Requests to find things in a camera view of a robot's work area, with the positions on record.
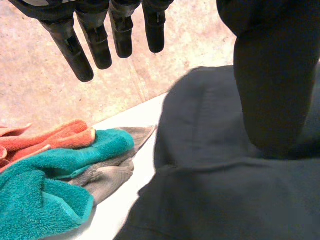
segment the black glove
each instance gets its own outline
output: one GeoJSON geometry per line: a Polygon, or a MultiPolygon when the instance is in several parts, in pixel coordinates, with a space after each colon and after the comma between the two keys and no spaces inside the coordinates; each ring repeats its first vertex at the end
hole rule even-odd
{"type": "MultiPolygon", "coordinates": [[[[131,16],[142,0],[9,0],[21,12],[40,21],[48,30],[82,82],[94,78],[93,70],[74,31],[74,12],[99,69],[112,65],[104,21],[110,14],[117,55],[128,58],[133,52],[131,16]]],[[[142,3],[148,45],[153,53],[164,49],[165,11],[173,0],[144,0],[142,3]]]]}

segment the floor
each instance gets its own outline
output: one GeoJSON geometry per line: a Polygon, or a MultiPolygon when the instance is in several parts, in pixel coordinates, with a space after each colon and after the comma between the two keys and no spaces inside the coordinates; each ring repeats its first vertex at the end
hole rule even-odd
{"type": "Polygon", "coordinates": [[[95,77],[80,82],[37,20],[0,0],[0,127],[33,123],[30,134],[73,119],[93,125],[165,92],[190,69],[233,63],[235,37],[223,24],[216,1],[176,0],[166,12],[165,49],[149,51],[143,11],[132,17],[133,55],[116,55],[109,17],[105,26],[112,67],[94,66],[77,21],[75,31],[95,77]]]}

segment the towel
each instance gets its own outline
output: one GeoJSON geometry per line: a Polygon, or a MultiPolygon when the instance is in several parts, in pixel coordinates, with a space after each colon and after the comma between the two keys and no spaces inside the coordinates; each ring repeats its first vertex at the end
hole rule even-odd
{"type": "Polygon", "coordinates": [[[126,131],[99,130],[90,147],[51,149],[8,168],[0,175],[0,239],[37,240],[78,228],[89,219],[94,198],[55,179],[75,177],[133,147],[126,131]]]}
{"type": "Polygon", "coordinates": [[[134,149],[121,156],[94,164],[83,174],[69,181],[69,184],[85,188],[93,195],[94,205],[100,204],[131,178],[134,170],[132,160],[156,128],[156,126],[119,128],[131,134],[134,149]]]}
{"type": "Polygon", "coordinates": [[[22,128],[0,128],[0,148],[5,148],[7,155],[1,156],[0,173],[17,161],[43,153],[49,149],[80,148],[91,145],[95,140],[95,129],[88,128],[82,120],[74,120],[56,129],[33,137],[20,136],[31,125],[22,128]]]}

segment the glove finger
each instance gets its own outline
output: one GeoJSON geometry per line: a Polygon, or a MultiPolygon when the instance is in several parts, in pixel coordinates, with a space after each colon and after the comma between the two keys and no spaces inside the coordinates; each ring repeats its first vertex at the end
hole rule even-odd
{"type": "Polygon", "coordinates": [[[94,4],[81,2],[75,11],[95,65],[101,70],[112,65],[108,34],[104,25],[108,9],[109,0],[100,0],[94,4]]]}
{"type": "Polygon", "coordinates": [[[49,31],[76,77],[84,83],[91,81],[94,78],[94,72],[74,30],[74,18],[58,22],[40,22],[49,31]]]}
{"type": "Polygon", "coordinates": [[[173,0],[143,0],[145,33],[152,53],[160,53],[165,47],[165,11],[173,0]]]}
{"type": "Polygon", "coordinates": [[[110,21],[117,55],[128,58],[132,55],[132,29],[134,24],[131,16],[140,6],[141,0],[111,0],[109,7],[110,21]]]}

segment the black plastic part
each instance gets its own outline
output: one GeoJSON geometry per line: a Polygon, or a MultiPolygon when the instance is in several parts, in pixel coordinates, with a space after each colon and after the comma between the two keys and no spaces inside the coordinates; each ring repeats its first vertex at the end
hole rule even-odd
{"type": "Polygon", "coordinates": [[[144,0],[142,2],[145,33],[152,53],[160,53],[165,48],[166,13],[173,0],[144,0]]]}
{"type": "Polygon", "coordinates": [[[104,25],[108,7],[109,4],[106,9],[99,13],[84,13],[80,9],[76,10],[78,21],[93,56],[95,65],[101,70],[108,69],[112,65],[108,34],[104,25]]]}
{"type": "Polygon", "coordinates": [[[40,22],[49,31],[76,77],[83,83],[91,81],[94,78],[94,72],[75,33],[74,19],[69,18],[54,23],[40,22]]]}
{"type": "Polygon", "coordinates": [[[55,4],[50,3],[49,6],[32,6],[21,0],[9,0],[9,2],[27,17],[40,21],[58,22],[71,18],[76,9],[75,1],[67,3],[55,1],[55,4]]]}
{"type": "Polygon", "coordinates": [[[132,55],[132,29],[134,23],[131,15],[140,6],[141,0],[111,0],[109,7],[115,50],[119,58],[132,55]]]}

